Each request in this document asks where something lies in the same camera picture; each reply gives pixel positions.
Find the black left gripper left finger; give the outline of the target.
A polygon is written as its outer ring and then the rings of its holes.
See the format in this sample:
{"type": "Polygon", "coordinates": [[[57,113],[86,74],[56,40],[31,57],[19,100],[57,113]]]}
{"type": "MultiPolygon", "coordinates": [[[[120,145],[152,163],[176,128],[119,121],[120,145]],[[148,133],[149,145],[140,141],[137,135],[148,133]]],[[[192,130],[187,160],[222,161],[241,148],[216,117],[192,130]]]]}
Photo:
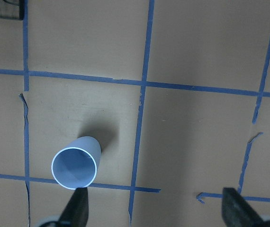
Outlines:
{"type": "Polygon", "coordinates": [[[77,188],[58,219],[60,227],[85,227],[89,218],[87,188],[77,188]]]}

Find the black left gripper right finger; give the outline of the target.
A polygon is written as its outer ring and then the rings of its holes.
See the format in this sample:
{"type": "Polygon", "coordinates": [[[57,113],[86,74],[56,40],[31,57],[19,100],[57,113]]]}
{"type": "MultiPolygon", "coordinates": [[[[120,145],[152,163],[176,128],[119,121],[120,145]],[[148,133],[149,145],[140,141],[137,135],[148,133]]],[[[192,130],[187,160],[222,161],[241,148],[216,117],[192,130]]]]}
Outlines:
{"type": "Polygon", "coordinates": [[[226,227],[267,227],[235,188],[223,188],[222,218],[226,227]]]}

